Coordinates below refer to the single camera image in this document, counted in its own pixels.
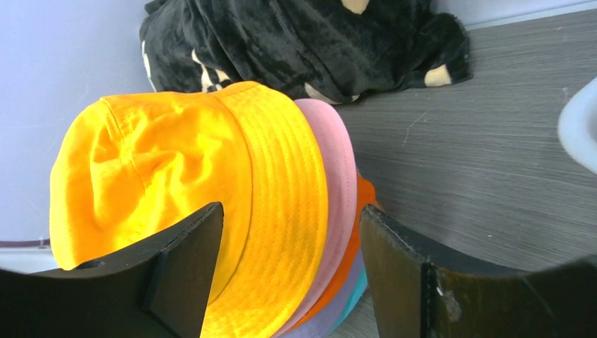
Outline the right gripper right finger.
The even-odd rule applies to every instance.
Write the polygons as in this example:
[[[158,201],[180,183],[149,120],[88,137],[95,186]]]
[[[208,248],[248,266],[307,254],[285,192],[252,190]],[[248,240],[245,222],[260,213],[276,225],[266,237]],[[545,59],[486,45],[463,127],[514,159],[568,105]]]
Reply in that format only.
[[[376,206],[360,241],[381,337],[595,337],[596,256],[529,272],[452,249]]]

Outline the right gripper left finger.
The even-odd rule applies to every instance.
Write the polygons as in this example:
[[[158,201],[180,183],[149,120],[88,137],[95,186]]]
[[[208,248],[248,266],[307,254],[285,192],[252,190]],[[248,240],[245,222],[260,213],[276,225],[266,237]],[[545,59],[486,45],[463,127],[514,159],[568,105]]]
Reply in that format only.
[[[223,218],[213,202],[73,270],[2,270],[1,336],[198,337]]]

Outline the turquoise bucket hat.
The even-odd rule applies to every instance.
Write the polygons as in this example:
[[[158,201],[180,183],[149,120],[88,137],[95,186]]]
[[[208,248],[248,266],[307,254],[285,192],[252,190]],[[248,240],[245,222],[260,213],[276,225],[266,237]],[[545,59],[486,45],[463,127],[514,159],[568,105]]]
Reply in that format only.
[[[332,331],[335,331],[335,329],[337,329],[338,326],[340,326],[340,324],[342,324],[343,321],[348,317],[348,315],[351,313],[351,311],[356,307],[357,303],[360,301],[361,297],[367,291],[367,288],[368,288],[367,275],[366,275],[365,269],[363,268],[358,276],[356,285],[353,288],[353,291],[352,291],[350,297],[348,298],[348,301],[346,302],[339,319],[337,320],[335,326],[332,328]]]

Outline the lavender bucket hat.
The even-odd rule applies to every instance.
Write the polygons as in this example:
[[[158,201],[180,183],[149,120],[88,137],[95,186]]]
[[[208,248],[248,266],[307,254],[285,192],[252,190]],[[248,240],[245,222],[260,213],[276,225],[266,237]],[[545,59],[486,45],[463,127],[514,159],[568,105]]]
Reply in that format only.
[[[298,328],[281,335],[284,338],[320,338],[328,337],[333,331],[353,288],[356,285],[361,270],[365,268],[361,250],[351,266],[347,280],[341,286],[332,300],[314,317],[299,325]]]

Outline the orange bucket hat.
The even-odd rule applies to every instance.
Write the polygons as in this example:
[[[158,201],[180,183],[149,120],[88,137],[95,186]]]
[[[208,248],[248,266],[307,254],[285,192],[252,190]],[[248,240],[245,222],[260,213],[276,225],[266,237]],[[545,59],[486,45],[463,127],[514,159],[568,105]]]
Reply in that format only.
[[[348,246],[345,250],[344,257],[342,258],[342,261],[339,267],[337,268],[337,271],[335,272],[333,278],[330,280],[328,286],[322,293],[321,297],[315,302],[312,308],[293,327],[291,327],[290,330],[286,331],[285,333],[288,333],[298,328],[299,325],[304,324],[304,322],[311,319],[319,311],[321,311],[338,293],[341,286],[348,278],[351,266],[353,265],[358,251],[360,250],[360,237],[358,230],[360,211],[365,205],[374,204],[376,202],[375,188],[373,187],[373,185],[369,181],[362,178],[360,174],[357,174],[357,182],[357,211],[352,233],[348,241]]]

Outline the yellow bucket hat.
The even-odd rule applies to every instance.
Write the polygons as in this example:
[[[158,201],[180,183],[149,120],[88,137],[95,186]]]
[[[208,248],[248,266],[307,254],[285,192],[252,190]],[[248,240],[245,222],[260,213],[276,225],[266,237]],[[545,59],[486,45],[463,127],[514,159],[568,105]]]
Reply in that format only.
[[[51,249],[71,270],[214,201],[224,225],[201,336],[272,337],[315,281],[329,206],[308,121],[264,85],[105,96],[84,109],[51,170]]]

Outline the pink bucket hat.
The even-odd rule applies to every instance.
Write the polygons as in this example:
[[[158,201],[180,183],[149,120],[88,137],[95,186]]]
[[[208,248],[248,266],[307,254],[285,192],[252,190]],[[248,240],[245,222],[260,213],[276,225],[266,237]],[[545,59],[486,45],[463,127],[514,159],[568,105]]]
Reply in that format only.
[[[276,333],[281,337],[315,304],[333,278],[348,246],[356,216],[358,182],[353,147],[340,115],[329,104],[316,99],[298,99],[325,166],[328,191],[328,230],[325,250],[315,281],[287,323]]]

